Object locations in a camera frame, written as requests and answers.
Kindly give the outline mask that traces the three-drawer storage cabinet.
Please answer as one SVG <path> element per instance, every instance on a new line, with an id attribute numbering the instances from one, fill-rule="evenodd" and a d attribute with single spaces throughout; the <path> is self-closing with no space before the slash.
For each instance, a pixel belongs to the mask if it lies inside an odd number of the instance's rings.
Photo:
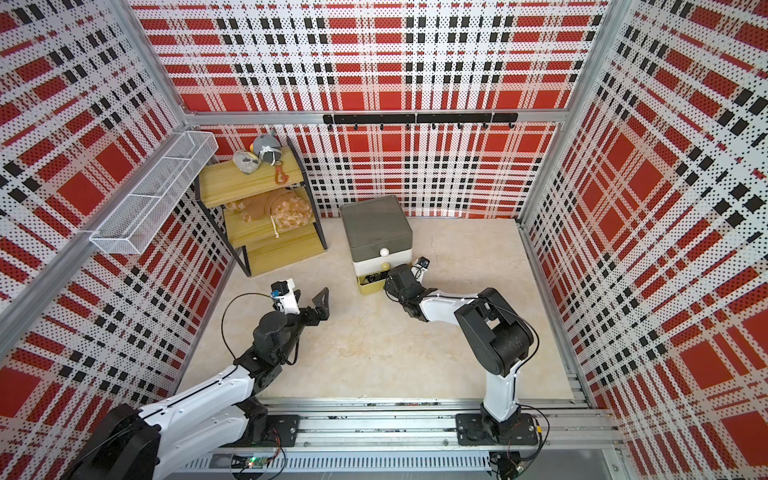
<path id="1" fill-rule="evenodd" d="M 398 199 L 345 204 L 340 212 L 360 293 L 382 290 L 389 272 L 413 259 L 413 232 Z"/>

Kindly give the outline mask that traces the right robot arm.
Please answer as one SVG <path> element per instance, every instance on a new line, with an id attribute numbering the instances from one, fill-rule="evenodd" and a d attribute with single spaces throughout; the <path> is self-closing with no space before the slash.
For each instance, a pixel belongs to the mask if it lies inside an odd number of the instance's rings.
<path id="1" fill-rule="evenodd" d="M 538 345 L 533 328 L 494 288 L 475 295 L 446 294 L 422 284 L 424 258 L 414 266 L 389 271 L 384 290 L 412 318 L 460 328 L 486 372 L 485 395 L 477 414 L 455 417 L 461 446 L 537 446 L 540 434 L 532 415 L 518 402 L 519 373 Z"/>

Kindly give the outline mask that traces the black wall hook rail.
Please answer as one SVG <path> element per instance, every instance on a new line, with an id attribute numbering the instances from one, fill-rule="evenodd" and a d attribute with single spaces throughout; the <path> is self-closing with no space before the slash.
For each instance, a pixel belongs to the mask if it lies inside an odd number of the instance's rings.
<path id="1" fill-rule="evenodd" d="M 323 116 L 325 125 L 411 125 L 411 124 L 513 124 L 519 119 L 517 112 L 484 113 L 390 113 L 390 114 L 328 114 Z"/>

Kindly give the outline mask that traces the brown plush bear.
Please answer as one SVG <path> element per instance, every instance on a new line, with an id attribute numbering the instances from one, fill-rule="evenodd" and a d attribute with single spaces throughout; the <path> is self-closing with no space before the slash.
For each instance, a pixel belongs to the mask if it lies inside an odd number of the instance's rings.
<path id="1" fill-rule="evenodd" d="M 313 218 L 309 201 L 287 188 L 229 202 L 225 208 L 246 223 L 267 219 L 276 233 L 303 227 Z"/>

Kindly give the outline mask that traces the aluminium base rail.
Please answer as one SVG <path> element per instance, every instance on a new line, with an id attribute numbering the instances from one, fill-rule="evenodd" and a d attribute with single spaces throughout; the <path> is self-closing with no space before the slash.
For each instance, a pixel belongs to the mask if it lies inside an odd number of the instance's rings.
<path id="1" fill-rule="evenodd" d="M 400 478 L 632 479 L 612 415 L 583 401 L 524 403 L 540 434 L 537 446 L 461 446 L 459 414 L 477 400 L 265 399 L 281 441 L 245 442 L 202 454 L 177 479 Z M 264 470 L 242 470 L 251 456 Z"/>

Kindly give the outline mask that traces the white crumpled plush toy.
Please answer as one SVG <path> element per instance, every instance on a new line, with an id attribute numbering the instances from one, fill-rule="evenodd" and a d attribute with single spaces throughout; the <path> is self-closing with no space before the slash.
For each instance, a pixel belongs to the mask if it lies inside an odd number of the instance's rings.
<path id="1" fill-rule="evenodd" d="M 235 166 L 244 174 L 254 173 L 261 165 L 262 160 L 253 152 L 240 150 L 233 154 L 232 161 Z"/>

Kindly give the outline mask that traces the grey top drawer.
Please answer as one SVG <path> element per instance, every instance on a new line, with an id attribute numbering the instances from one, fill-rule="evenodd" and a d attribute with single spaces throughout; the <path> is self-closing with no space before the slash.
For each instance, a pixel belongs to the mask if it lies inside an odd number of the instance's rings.
<path id="1" fill-rule="evenodd" d="M 395 196 L 345 204 L 340 212 L 354 262 L 381 256 L 382 249 L 412 248 L 413 232 Z"/>

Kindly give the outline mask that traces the green circuit board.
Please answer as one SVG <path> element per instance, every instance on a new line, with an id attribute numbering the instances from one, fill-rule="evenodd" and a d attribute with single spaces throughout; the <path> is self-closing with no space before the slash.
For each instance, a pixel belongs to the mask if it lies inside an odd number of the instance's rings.
<path id="1" fill-rule="evenodd" d="M 251 456 L 246 459 L 243 459 L 241 462 L 240 469 L 242 470 L 249 470 L 249 469 L 256 469 L 256 470 L 264 470 L 270 466 L 272 463 L 272 458 L 267 457 L 259 457 L 259 456 Z"/>

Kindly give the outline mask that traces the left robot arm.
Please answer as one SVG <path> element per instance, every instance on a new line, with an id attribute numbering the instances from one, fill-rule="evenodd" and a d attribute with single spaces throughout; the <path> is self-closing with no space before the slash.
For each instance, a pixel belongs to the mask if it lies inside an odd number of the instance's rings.
<path id="1" fill-rule="evenodd" d="M 287 365 L 298 360 L 303 330 L 330 316 L 329 291 L 309 307 L 298 304 L 293 281 L 269 293 L 273 308 L 258 322 L 251 346 L 213 377 L 155 403 L 110 410 L 72 464 L 65 479 L 164 479 L 200 455 L 260 436 L 268 410 L 257 399 Z"/>

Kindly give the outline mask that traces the black braided earphones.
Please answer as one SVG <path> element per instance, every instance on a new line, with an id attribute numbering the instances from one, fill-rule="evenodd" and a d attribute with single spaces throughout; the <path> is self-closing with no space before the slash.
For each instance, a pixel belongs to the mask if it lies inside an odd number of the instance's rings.
<path id="1" fill-rule="evenodd" d="M 376 283 L 379 281 L 384 281 L 388 277 L 387 271 L 377 272 L 373 274 L 366 275 L 363 280 L 365 283 Z"/>

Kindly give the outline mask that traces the white drawer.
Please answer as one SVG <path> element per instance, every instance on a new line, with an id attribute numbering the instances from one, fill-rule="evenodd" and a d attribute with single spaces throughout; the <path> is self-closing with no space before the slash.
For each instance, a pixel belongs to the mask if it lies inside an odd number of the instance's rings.
<path id="1" fill-rule="evenodd" d="M 353 268 L 358 277 L 375 274 L 382 271 L 391 270 L 393 267 L 410 264 L 412 262 L 412 250 L 402 250 L 398 252 L 386 251 L 385 256 L 373 257 L 367 260 L 354 262 Z"/>

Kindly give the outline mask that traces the wooden three-tier shelf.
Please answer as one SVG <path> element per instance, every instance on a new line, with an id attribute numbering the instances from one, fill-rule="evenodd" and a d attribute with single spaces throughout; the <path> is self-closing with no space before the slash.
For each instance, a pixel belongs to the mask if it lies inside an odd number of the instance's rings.
<path id="1" fill-rule="evenodd" d="M 242 160 L 206 166 L 194 181 L 195 200 L 243 273 L 258 276 L 324 253 L 327 241 L 306 167 L 293 145 L 264 135 Z"/>

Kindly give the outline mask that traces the grey plush toy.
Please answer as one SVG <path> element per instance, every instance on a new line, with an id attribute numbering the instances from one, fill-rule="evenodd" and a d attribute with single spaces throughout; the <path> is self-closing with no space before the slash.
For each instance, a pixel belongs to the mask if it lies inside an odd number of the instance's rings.
<path id="1" fill-rule="evenodd" d="M 264 164 L 277 166 L 281 161 L 283 146 L 273 134 L 263 134 L 255 138 L 250 149 Z"/>

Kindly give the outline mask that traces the orange carabiner toy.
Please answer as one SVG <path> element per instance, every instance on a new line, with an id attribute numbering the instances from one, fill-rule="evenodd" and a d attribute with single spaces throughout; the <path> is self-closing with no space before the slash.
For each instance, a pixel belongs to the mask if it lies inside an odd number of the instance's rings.
<path id="1" fill-rule="evenodd" d="M 281 165 L 277 165 L 274 167 L 275 169 L 275 175 L 274 175 L 274 182 L 276 185 L 285 185 L 288 183 L 288 180 L 290 179 L 290 176 L 286 174 L 283 170 L 283 167 Z"/>

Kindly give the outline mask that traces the yellow bottom drawer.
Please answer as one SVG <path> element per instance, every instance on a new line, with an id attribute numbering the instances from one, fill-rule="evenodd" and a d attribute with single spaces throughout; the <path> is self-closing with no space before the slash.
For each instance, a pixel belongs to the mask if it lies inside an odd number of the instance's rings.
<path id="1" fill-rule="evenodd" d="M 388 278 L 387 277 L 384 281 L 379 281 L 379 282 L 376 282 L 376 283 L 365 283 L 364 280 L 363 280 L 363 278 L 365 276 L 366 275 L 358 276 L 357 277 L 358 288 L 359 288 L 360 293 L 363 294 L 363 295 L 370 295 L 370 294 L 373 294 L 373 293 L 376 293 L 378 291 L 383 290 L 384 287 L 385 287 L 387 278 Z"/>

